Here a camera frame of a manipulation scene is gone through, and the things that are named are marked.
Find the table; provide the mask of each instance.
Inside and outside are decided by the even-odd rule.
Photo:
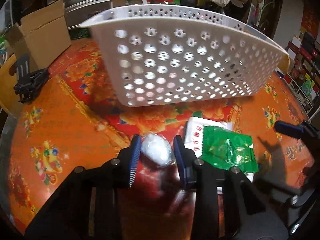
[[[276,120],[298,124],[307,118],[276,73],[251,97],[137,108],[117,101],[93,40],[74,41],[50,73],[39,97],[24,106],[18,120],[11,119],[16,127],[11,147],[5,144],[10,154],[1,153],[7,172],[0,175],[7,182],[0,184],[5,193],[0,204],[22,233],[76,166],[102,165],[127,147],[134,134],[152,131],[172,143],[191,116],[233,122],[234,131],[251,135],[257,176],[269,172],[300,187],[303,167],[313,164],[300,140],[273,130]],[[181,190],[178,178],[175,166],[151,167],[141,157],[132,189],[119,193],[124,239],[189,238],[195,194]]]

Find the floral pattern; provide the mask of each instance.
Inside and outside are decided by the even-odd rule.
[[[32,206],[28,184],[21,175],[20,166],[12,159],[10,160],[9,189],[20,206]]]
[[[227,99],[206,100],[206,101],[191,102],[188,105],[188,109],[193,112],[198,112],[199,109],[201,109],[200,114],[202,114],[204,118],[214,119],[218,121],[218,120],[223,120],[225,118],[223,108],[227,105],[228,105]]]
[[[65,74],[71,81],[77,81],[86,76],[92,76],[92,72],[97,69],[95,60],[85,58],[78,63],[69,65]]]
[[[132,107],[120,114],[120,120],[122,123],[136,125],[143,134],[165,130],[167,123],[164,120],[175,119],[178,114],[174,105]]]
[[[50,145],[48,141],[43,143],[43,147],[31,148],[31,156],[36,159],[36,171],[45,185],[55,185],[58,181],[57,173],[62,172],[58,155],[58,148]]]
[[[264,109],[264,115],[268,120],[267,127],[269,129],[273,128],[276,121],[280,120],[280,113],[277,113],[277,110],[274,108],[270,110],[269,106],[267,106],[267,109]],[[279,139],[279,141],[282,140],[282,135],[280,133],[276,132],[276,136]]]
[[[43,113],[41,108],[36,108],[33,106],[31,113],[25,112],[23,115],[24,119],[24,130],[27,134],[27,138],[30,136],[30,133],[33,131],[35,124],[40,122],[40,117]]]
[[[264,88],[265,88],[267,94],[271,94],[273,97],[273,100],[278,104],[279,101],[277,99],[278,95],[276,93],[276,88],[274,86],[271,86],[269,83],[264,84]]]

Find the green plastic wrapper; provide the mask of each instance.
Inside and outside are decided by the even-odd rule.
[[[237,166],[243,173],[258,171],[251,136],[217,126],[204,127],[201,158],[219,169]]]

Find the white plastic basket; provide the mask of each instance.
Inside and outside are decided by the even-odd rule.
[[[240,21],[183,6],[113,8],[81,27],[90,27],[127,106],[253,95],[287,54]]]

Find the basket hole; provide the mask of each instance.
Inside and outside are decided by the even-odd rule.
[[[160,36],[159,43],[162,45],[169,45],[171,43],[171,40],[169,36],[162,34]]]
[[[224,35],[222,38],[223,43],[228,44],[230,42],[230,36]]]
[[[213,60],[214,60],[214,57],[213,57],[213,56],[208,56],[208,57],[207,57],[207,61],[212,62]]]
[[[166,82],[165,78],[157,78],[156,82],[158,84],[164,84]]]
[[[147,89],[153,89],[153,88],[155,88],[155,85],[154,85],[153,83],[147,83],[147,84],[145,85],[145,87],[146,87]]]
[[[164,88],[156,88],[156,91],[157,91],[158,93],[162,93],[162,92],[164,91]]]
[[[202,66],[202,62],[200,60],[197,60],[195,62],[195,67],[201,67]]]
[[[172,52],[176,53],[176,54],[180,54],[183,52],[183,46],[182,45],[178,45],[178,44],[174,44],[172,46]]]
[[[222,50],[220,50],[220,52],[219,52],[219,56],[221,56],[221,57],[223,57],[224,56],[224,54],[225,54],[225,51],[222,49]]]
[[[128,68],[128,67],[130,67],[130,62],[125,59],[121,59],[119,61],[119,65],[120,65],[120,67]]]
[[[169,74],[169,77],[170,77],[170,78],[176,78],[177,76],[178,76],[178,75],[177,75],[176,73],[170,73],[170,74]]]
[[[156,77],[156,75],[153,72],[147,72],[144,77],[146,79],[154,79]]]
[[[156,66],[156,62],[153,59],[146,59],[144,61],[144,64],[146,65],[146,67],[155,67]]]
[[[191,73],[190,77],[193,77],[193,78],[196,78],[198,76],[198,73],[197,72],[193,72]]]
[[[140,45],[140,44],[142,44],[141,38],[139,36],[131,36],[129,42],[132,45]]]
[[[194,59],[194,56],[193,56],[193,53],[191,52],[186,52],[183,56],[183,58],[186,60],[186,61],[191,61]]]
[[[132,84],[124,84],[123,86],[125,89],[131,90],[133,89],[133,85]]]
[[[197,49],[197,53],[203,56],[207,53],[207,48],[205,46],[199,46]]]
[[[212,49],[217,49],[217,48],[219,48],[219,42],[218,42],[218,41],[211,41],[210,47],[211,47]]]
[[[125,45],[118,45],[117,50],[120,54],[127,54],[129,52],[129,48]]]
[[[164,74],[168,72],[168,69],[165,66],[158,66],[157,72],[159,72],[160,74]]]
[[[151,97],[153,97],[155,94],[153,93],[153,92],[147,92],[146,93],[146,96],[148,97],[148,98],[151,98]]]
[[[115,31],[115,36],[117,38],[125,38],[125,37],[127,37],[127,35],[128,35],[128,33],[125,30],[116,30]]]
[[[190,71],[188,67],[183,67],[182,70],[184,73],[188,73]]]
[[[138,93],[138,94],[143,94],[144,93],[144,89],[136,88],[135,92]]]
[[[169,59],[169,53],[166,52],[166,51],[160,51],[158,53],[158,59],[159,60],[163,60],[163,61],[168,60]]]
[[[206,41],[210,38],[210,34],[207,32],[201,32],[201,38]]]
[[[143,73],[143,68],[139,67],[139,66],[134,66],[132,68],[132,71],[133,71],[133,73],[136,73],[136,74],[142,74]]]
[[[134,93],[130,92],[130,93],[126,93],[125,96],[127,98],[134,98]]]
[[[187,44],[190,47],[194,47],[194,46],[196,46],[197,42],[196,42],[196,40],[194,38],[188,38]]]
[[[157,51],[156,46],[151,44],[146,44],[143,49],[145,52],[148,53],[155,53]]]
[[[155,28],[146,28],[145,30],[145,35],[150,36],[150,37],[154,37],[157,34],[157,31]]]
[[[171,67],[180,67],[180,60],[179,59],[173,59],[170,61],[170,66]]]
[[[176,29],[176,31],[174,32],[174,35],[176,35],[179,38],[183,38],[186,35],[186,33],[182,29]]]
[[[137,84],[137,85],[142,85],[142,84],[144,83],[144,81],[143,81],[143,79],[141,79],[141,78],[136,78],[136,79],[134,80],[134,83]]]
[[[216,63],[213,64],[214,68],[220,68],[220,66],[221,66],[220,62],[216,62]]]
[[[133,52],[131,53],[131,58],[133,60],[142,60],[143,59],[143,55],[140,52]]]
[[[208,75],[209,78],[214,78],[215,76],[216,76],[216,74],[215,74],[214,72],[211,72],[211,73]]]
[[[207,74],[209,71],[210,71],[210,68],[208,68],[208,67],[204,67],[202,69],[202,73],[205,73],[205,74]]]
[[[183,89],[184,89],[183,87],[177,87],[177,88],[176,88],[176,91],[177,91],[177,92],[181,92],[181,91],[183,91]]]
[[[168,88],[174,88],[175,86],[176,86],[176,84],[173,83],[173,82],[170,82],[170,83],[167,84]]]

